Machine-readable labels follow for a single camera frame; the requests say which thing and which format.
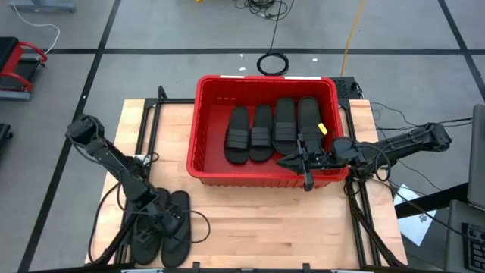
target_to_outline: black flip-flop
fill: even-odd
[[[185,191],[178,190],[171,194],[171,202],[178,206],[178,211],[182,227],[179,233],[183,234],[182,239],[174,239],[167,234],[164,238],[163,247],[161,248],[161,262],[165,268],[177,268],[187,259],[190,252],[192,241],[192,232],[190,229],[190,198]]]
[[[169,200],[170,193],[166,189],[157,188],[158,203],[165,207]],[[131,255],[139,265],[148,265],[157,256],[161,247],[163,233],[152,228],[152,219],[147,215],[139,215],[133,226],[133,237],[131,240]]]

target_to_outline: black floor line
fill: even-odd
[[[52,49],[49,54],[96,54],[98,49]],[[264,54],[268,49],[104,49],[103,54],[198,55]],[[345,49],[273,49],[285,54],[343,54]],[[485,55],[485,49],[349,49],[350,55]]]
[[[73,119],[83,112],[84,106],[86,105],[86,100],[91,90],[92,82],[95,79],[96,72],[99,67],[99,62],[101,61],[102,51],[106,47],[106,42],[108,41],[109,33],[113,27],[114,19],[116,18],[117,10],[120,6],[120,0],[115,0],[111,12],[106,22],[105,30],[103,32],[101,41],[94,57],[94,60],[89,70],[86,82],[84,83],[83,91],[81,93],[79,102],[77,103],[76,111],[74,112]],[[45,194],[44,201],[40,207],[39,215],[37,216],[36,223],[34,225],[33,231],[30,235],[29,242],[23,254],[22,260],[18,272],[27,272],[32,264],[33,257],[36,253],[37,246],[39,244],[42,231],[44,230],[45,223],[47,222],[47,217],[49,216],[49,211],[51,210],[52,202],[54,201],[55,192],[57,191],[59,182],[61,181],[62,172],[66,165],[67,157],[69,156],[70,142],[68,140],[64,141],[62,146],[61,154],[59,155],[58,162],[55,166],[54,174],[52,175],[51,182],[48,186],[47,193]]]
[[[445,14],[446,20],[448,21],[449,28],[453,32],[453,36],[455,36],[456,42],[458,43],[460,49],[464,52],[464,57],[467,62],[468,69],[470,69],[471,76],[475,80],[475,83],[477,84],[478,90],[480,91],[482,98],[485,100],[485,83],[483,83],[483,78],[477,68],[477,65],[471,57],[471,53],[468,50],[465,41],[463,40],[463,36],[460,33],[460,30],[458,30],[458,26],[456,26],[455,20],[453,19],[453,16],[449,11],[448,5],[446,4],[445,0],[438,0],[438,2],[440,3],[440,7]]]

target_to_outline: black slide sandal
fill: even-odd
[[[233,164],[244,164],[249,157],[249,113],[237,106],[230,115],[224,141],[224,155]]]
[[[324,134],[318,125],[321,123],[317,99],[304,97],[298,101],[298,131],[305,141],[317,140],[321,144]]]
[[[273,146],[282,155],[296,151],[295,103],[291,98],[280,98],[276,103]]]
[[[273,128],[273,113],[269,105],[256,107],[255,120],[251,128],[251,146],[249,157],[254,162],[265,162],[273,155],[271,144],[271,129]]]

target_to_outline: yellow tag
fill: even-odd
[[[327,128],[325,128],[324,124],[320,123],[318,125],[318,128],[320,128],[320,131],[322,132],[323,135],[326,135],[328,133]]]

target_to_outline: red equipment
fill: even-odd
[[[40,58],[22,58],[24,47],[34,49]],[[0,37],[0,99],[29,100],[33,75],[46,61],[47,55],[35,45],[15,37]]]

